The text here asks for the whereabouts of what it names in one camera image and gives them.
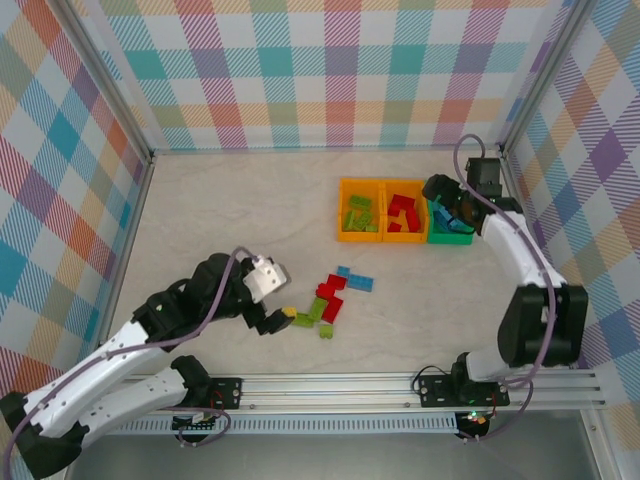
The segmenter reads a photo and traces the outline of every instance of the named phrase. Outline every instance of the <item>orange bin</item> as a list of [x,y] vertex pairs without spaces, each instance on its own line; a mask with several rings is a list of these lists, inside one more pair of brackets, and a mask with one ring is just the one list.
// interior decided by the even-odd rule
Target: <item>orange bin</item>
[[[429,232],[429,212],[427,201],[422,196],[424,180],[403,180],[395,178],[343,178],[340,180],[340,206],[338,210],[338,241],[340,242],[389,242],[389,243],[426,243]],[[397,217],[388,217],[387,211],[394,194],[411,197],[416,200],[415,209],[420,219],[420,230],[412,233],[407,226],[404,211]],[[371,225],[378,227],[377,232],[352,232],[343,228],[344,219],[350,210],[349,199],[358,195],[371,199],[370,212],[373,214]],[[389,223],[402,226],[400,232],[388,232]]]

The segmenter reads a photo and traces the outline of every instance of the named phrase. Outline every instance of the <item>white floor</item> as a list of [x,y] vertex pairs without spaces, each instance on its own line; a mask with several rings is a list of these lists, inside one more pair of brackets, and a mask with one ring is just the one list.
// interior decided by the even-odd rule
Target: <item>white floor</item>
[[478,237],[469,247],[336,241],[341,177],[435,173],[455,176],[449,152],[161,156],[111,333],[150,294],[190,276],[211,253],[244,245],[283,263],[293,279],[268,298],[272,309],[307,311],[318,283],[338,265],[374,277],[374,291],[342,292],[333,340],[293,326],[260,337],[242,319],[227,319],[172,356],[193,354],[221,374],[448,368],[461,352],[496,341],[515,289],[488,246]]

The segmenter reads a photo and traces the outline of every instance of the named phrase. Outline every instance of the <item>checkered wallpaper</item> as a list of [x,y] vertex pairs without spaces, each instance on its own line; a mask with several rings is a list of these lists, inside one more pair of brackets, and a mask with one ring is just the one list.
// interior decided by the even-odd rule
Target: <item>checkered wallpaper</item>
[[619,460],[640,471],[640,1],[600,0],[516,148],[536,237],[591,308]]
[[150,142],[194,150],[495,142],[562,0],[74,3]]
[[46,3],[0,0],[0,396],[88,353],[142,170]]

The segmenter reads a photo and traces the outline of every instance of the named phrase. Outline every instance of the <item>blue lego brick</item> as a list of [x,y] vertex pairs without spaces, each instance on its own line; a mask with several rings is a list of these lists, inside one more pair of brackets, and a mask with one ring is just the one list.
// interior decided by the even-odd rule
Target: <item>blue lego brick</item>
[[373,278],[363,277],[362,275],[349,275],[347,280],[347,287],[355,290],[362,290],[363,292],[373,291]]
[[344,278],[349,278],[349,275],[351,275],[351,269],[349,267],[338,267],[336,275]]

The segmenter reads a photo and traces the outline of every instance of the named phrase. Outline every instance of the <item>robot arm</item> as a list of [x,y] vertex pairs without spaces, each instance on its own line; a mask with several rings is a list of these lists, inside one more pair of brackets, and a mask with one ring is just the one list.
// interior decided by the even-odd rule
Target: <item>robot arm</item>
[[[114,426],[156,408],[183,402],[190,397],[189,389],[193,388],[185,375],[191,380],[194,375],[200,379],[198,381],[208,379],[199,363],[199,369],[185,367],[185,361],[178,362],[177,359],[170,369],[150,381],[105,396],[134,369],[151,359],[167,356],[175,348],[175,345],[154,346],[157,342],[179,339],[201,328],[228,262],[229,255],[211,255],[198,265],[190,279],[151,295],[113,338],[73,369],[31,393],[11,392],[0,399],[0,411],[11,430],[17,428],[28,412],[40,407],[17,440],[32,473],[49,476],[71,463],[82,447]],[[287,327],[292,319],[282,310],[267,316],[262,301],[288,282],[283,267],[270,258],[258,256],[242,262],[234,259],[212,320],[242,315],[247,326],[255,327],[260,335],[276,333]],[[149,348],[110,354],[140,344],[149,344]],[[99,357],[103,359],[100,363],[87,368]],[[42,405],[56,385],[68,379],[70,382],[66,387]],[[183,406],[199,405],[192,400],[191,405]]]
[[[456,220],[472,227],[496,254],[504,271],[518,287],[498,330],[497,343],[483,350],[461,355],[452,368],[465,382],[495,381],[532,364],[541,350],[546,330],[545,310],[549,305],[548,274],[555,292],[556,320],[553,336],[542,365],[570,364],[578,360],[588,298],[581,286],[569,286],[544,258],[531,237],[520,205],[513,198],[502,197],[500,161],[495,158],[471,158],[467,164],[467,183],[499,206],[515,222],[514,229],[460,184],[446,175],[434,175],[425,184],[423,195],[444,207]],[[525,244],[525,235],[531,246]],[[535,253],[543,259],[539,268]]]

